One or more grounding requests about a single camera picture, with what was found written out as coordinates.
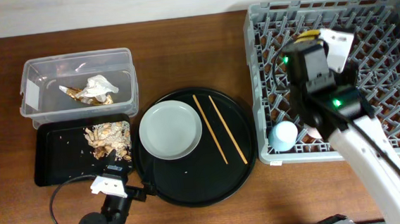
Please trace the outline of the food scraps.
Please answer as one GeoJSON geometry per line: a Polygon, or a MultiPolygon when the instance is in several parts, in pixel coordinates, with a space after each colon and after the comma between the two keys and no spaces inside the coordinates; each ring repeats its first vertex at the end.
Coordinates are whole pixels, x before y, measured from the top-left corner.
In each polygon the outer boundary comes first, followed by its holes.
{"type": "Polygon", "coordinates": [[[116,161],[132,161],[131,129],[127,121],[104,123],[86,127],[84,136],[94,150],[93,157],[100,159],[115,152],[116,161]]]}

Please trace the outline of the grey round plate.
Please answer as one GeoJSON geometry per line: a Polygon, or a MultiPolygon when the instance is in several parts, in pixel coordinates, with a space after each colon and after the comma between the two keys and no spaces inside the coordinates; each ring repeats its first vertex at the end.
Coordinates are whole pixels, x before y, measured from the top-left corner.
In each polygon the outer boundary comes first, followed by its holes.
{"type": "Polygon", "coordinates": [[[166,100],[146,111],[139,124],[139,139],[153,157],[177,160],[198,146],[203,127],[199,114],[187,103],[166,100]]]}

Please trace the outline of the pink cup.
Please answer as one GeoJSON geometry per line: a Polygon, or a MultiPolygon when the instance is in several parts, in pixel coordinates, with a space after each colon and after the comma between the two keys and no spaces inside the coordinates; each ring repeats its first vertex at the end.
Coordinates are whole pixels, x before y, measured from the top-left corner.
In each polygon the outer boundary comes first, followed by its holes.
{"type": "Polygon", "coordinates": [[[322,139],[322,135],[318,132],[317,129],[314,127],[311,127],[309,125],[304,125],[304,128],[307,130],[308,136],[314,138],[314,139],[322,139]]]}

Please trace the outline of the blue cup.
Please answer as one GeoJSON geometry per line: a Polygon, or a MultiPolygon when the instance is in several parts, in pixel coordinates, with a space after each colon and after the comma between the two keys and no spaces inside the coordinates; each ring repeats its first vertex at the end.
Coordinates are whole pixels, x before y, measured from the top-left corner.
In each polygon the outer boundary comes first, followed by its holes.
{"type": "Polygon", "coordinates": [[[288,120],[279,122],[268,134],[269,145],[276,152],[286,152],[294,147],[298,136],[295,124],[288,120]]]}

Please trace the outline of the white napkin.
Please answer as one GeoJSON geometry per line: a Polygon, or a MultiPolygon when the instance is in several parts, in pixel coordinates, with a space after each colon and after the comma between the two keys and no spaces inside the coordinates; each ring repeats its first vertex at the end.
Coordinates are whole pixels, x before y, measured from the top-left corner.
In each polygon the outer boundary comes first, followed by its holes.
{"type": "Polygon", "coordinates": [[[95,75],[87,79],[87,85],[80,92],[80,96],[95,97],[118,92],[119,89],[112,85],[103,75],[95,75]]]}

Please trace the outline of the wooden chopstick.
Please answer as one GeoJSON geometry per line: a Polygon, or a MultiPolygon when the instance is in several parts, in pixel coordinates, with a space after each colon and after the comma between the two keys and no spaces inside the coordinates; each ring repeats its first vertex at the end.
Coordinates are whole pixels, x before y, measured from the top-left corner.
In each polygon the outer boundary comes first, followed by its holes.
{"type": "Polygon", "coordinates": [[[238,143],[237,143],[235,137],[232,135],[229,126],[227,125],[225,119],[224,119],[223,116],[221,115],[221,112],[219,111],[218,107],[216,106],[216,104],[215,104],[215,102],[214,102],[212,96],[209,95],[208,98],[209,98],[209,100],[210,100],[212,106],[214,107],[214,109],[215,109],[215,111],[216,111],[216,113],[217,113],[217,115],[218,115],[218,117],[219,117],[221,123],[223,124],[223,127],[225,128],[225,131],[227,132],[228,136],[230,137],[230,139],[231,139],[231,141],[232,141],[232,143],[233,143],[235,149],[237,150],[239,156],[241,157],[243,163],[244,163],[245,165],[247,165],[248,162],[247,162],[247,159],[246,159],[245,155],[243,155],[243,152],[242,152],[241,148],[239,147],[239,145],[238,145],[238,143]]]}
{"type": "Polygon", "coordinates": [[[193,97],[193,99],[194,99],[194,102],[195,102],[196,106],[198,107],[198,109],[199,109],[199,111],[200,111],[201,117],[203,118],[204,123],[206,124],[206,127],[208,128],[208,131],[210,132],[210,134],[211,134],[211,136],[212,136],[212,138],[213,138],[213,141],[214,141],[216,147],[218,148],[218,150],[219,150],[219,152],[220,152],[221,157],[223,158],[225,164],[227,165],[227,164],[228,164],[227,158],[226,158],[226,156],[224,155],[223,149],[222,149],[222,147],[220,146],[219,141],[218,141],[216,135],[214,134],[212,127],[210,126],[210,123],[209,123],[209,121],[208,121],[208,119],[207,119],[207,117],[206,117],[206,115],[205,115],[205,113],[204,113],[203,108],[201,107],[201,104],[199,103],[198,98],[196,97],[195,94],[193,94],[192,97],[193,97]]]}

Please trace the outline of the yellow bowl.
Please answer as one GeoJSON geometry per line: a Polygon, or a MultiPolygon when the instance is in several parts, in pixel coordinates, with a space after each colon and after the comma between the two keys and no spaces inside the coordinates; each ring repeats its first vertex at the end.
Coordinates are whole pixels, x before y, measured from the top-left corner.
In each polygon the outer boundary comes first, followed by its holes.
{"type": "Polygon", "coordinates": [[[301,33],[295,40],[294,43],[303,42],[303,41],[312,41],[314,39],[318,39],[321,35],[320,30],[307,30],[301,33]]]}

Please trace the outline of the gold brown wrapper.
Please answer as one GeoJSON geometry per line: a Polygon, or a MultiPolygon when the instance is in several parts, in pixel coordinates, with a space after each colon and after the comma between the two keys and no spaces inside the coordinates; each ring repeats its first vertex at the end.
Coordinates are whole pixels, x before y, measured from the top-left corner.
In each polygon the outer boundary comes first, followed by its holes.
{"type": "Polygon", "coordinates": [[[86,97],[86,96],[80,96],[80,92],[82,90],[75,87],[59,86],[58,88],[59,90],[62,91],[62,93],[67,94],[70,98],[76,101],[80,101],[83,104],[89,104],[92,106],[93,105],[104,106],[106,104],[114,103],[110,94],[104,94],[95,97],[86,97]]]}

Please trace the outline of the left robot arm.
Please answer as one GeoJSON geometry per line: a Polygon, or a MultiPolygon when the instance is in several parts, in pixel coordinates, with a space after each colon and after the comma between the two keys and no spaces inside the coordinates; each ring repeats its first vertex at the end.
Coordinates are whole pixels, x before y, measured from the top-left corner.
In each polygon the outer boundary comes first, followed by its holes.
{"type": "Polygon", "coordinates": [[[148,195],[156,195],[149,183],[143,187],[127,185],[129,172],[129,162],[117,160],[116,151],[111,151],[103,173],[95,177],[90,187],[93,194],[106,195],[101,211],[88,213],[79,224],[126,224],[133,201],[145,202],[148,195]]]}

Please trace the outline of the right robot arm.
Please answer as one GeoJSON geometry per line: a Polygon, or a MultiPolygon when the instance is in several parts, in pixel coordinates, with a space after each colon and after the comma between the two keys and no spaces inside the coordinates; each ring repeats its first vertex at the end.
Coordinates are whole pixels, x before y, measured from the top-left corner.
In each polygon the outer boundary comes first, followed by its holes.
{"type": "Polygon", "coordinates": [[[325,45],[306,40],[283,47],[289,104],[317,129],[364,184],[387,224],[400,224],[400,158],[356,86],[358,66],[329,67],[325,45]]]}

